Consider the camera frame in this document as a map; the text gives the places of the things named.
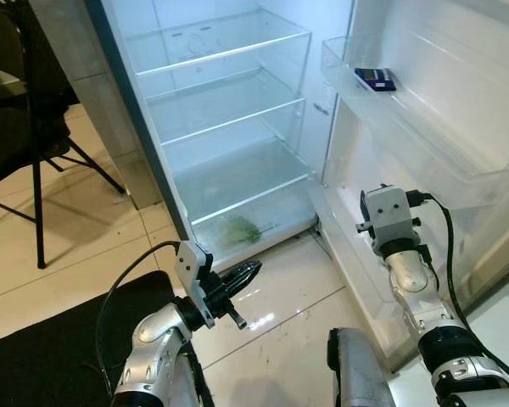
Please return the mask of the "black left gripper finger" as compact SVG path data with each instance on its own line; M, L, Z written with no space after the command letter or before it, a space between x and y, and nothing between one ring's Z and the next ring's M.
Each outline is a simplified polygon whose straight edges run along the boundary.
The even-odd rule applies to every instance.
M258 276L260 268L235 268L225 275L225 294L235 296Z
M240 261L240 263L216 274L217 280L220 283L250 283L259 274L262 266L262 261L257 259Z

